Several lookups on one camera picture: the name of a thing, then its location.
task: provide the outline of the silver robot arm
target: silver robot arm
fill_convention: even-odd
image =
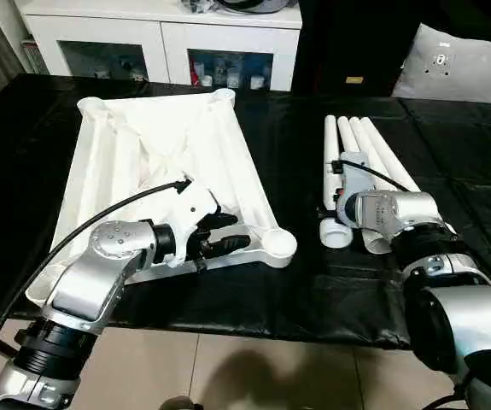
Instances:
[[[361,153],[346,155],[368,164]],[[455,394],[448,402],[464,398],[471,410],[491,410],[490,278],[441,218],[430,194],[373,190],[365,171],[349,165],[342,170],[337,215],[348,226],[378,232],[390,244],[404,275],[415,355],[453,380]]]
[[[41,318],[18,332],[19,353],[0,374],[0,410],[71,405],[96,338],[134,273],[153,263],[175,267],[226,255],[250,243],[244,236],[208,241],[210,228],[237,218],[221,213],[211,193],[194,182],[179,194],[164,222],[110,221],[91,233],[87,250],[62,274]]]

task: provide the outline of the white fabric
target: white fabric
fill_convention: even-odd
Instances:
[[[237,231],[252,238],[248,250],[258,249],[264,234],[279,228],[237,122],[234,97],[233,91],[218,90],[187,96],[81,100],[83,120],[52,246],[108,206],[186,176],[208,187],[223,212],[239,219],[236,225],[213,232],[212,240],[227,230]],[[176,195],[175,190],[166,190],[146,196],[105,220],[159,223]],[[94,228],[80,234],[53,260],[29,288],[29,299],[43,302],[65,267],[84,252]],[[289,263],[292,254],[294,250],[286,256],[288,261],[282,261]],[[218,263],[242,263],[237,259]]]

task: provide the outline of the white plastic tube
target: white plastic tube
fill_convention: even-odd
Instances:
[[[371,139],[366,133],[365,128],[362,126],[359,118],[353,117],[349,120],[349,125],[354,133],[355,140],[359,145],[361,152],[365,153],[368,157],[369,167],[383,175],[389,176],[388,170],[382,163],[382,160],[378,156],[374,146],[371,143]],[[372,177],[374,186],[377,190],[394,190],[392,184],[388,184],[383,179]],[[386,241],[383,236],[374,231],[363,230],[361,232],[363,237],[363,243],[365,248],[371,254],[374,255],[384,255],[391,252],[388,241]]]
[[[380,156],[372,145],[371,139],[369,138],[366,129],[363,127],[363,124],[361,124],[361,121],[359,121],[359,118],[351,118],[349,120],[349,125],[354,132],[355,140],[359,145],[359,149],[361,150],[361,152],[364,152],[368,157],[369,167],[372,168],[374,171],[378,171],[379,173],[388,177],[388,170],[383,165]],[[377,190],[395,190],[395,187],[392,184],[385,182],[383,179],[373,177],[373,182]]]
[[[339,158],[336,118],[327,115],[324,119],[323,203],[329,211],[336,209],[334,194],[342,188],[341,176],[332,172],[332,162]],[[319,237],[327,248],[339,249],[347,247],[354,235],[348,226],[338,224],[334,218],[326,218],[319,225]]]
[[[382,134],[378,129],[372,124],[370,118],[365,117],[360,120],[361,124],[368,133],[371,139],[372,145],[376,149],[376,152],[380,156],[383,165],[389,172],[389,176],[397,181],[399,184],[405,186],[408,190],[420,191],[418,185],[414,182],[408,171],[400,163],[399,158],[389,147],[388,143],[383,139]]]
[[[342,137],[344,151],[359,152],[359,145],[357,145],[357,141],[355,141],[354,132],[349,125],[347,117],[340,117],[338,119],[338,129],[340,130],[340,135]]]
[[[323,170],[323,204],[329,211],[336,209],[334,193],[342,188],[342,177],[332,173],[332,162],[340,158],[338,132],[334,115],[324,117],[324,170]]]

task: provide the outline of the black tablecloth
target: black tablecloth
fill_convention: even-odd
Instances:
[[[81,121],[77,101],[191,92],[26,75],[0,93],[0,311],[50,246]],[[134,284],[113,325],[406,348],[394,259],[368,255],[360,240],[344,250],[319,242],[327,114],[370,116],[491,268],[491,105],[238,92],[236,113],[278,223],[298,240],[295,258],[281,270],[254,263]],[[24,299],[15,315],[36,314]]]

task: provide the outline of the cabinet door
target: cabinet door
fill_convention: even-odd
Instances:
[[[290,91],[299,30],[161,23],[174,84]]]
[[[52,75],[169,82],[158,21],[28,15]]]

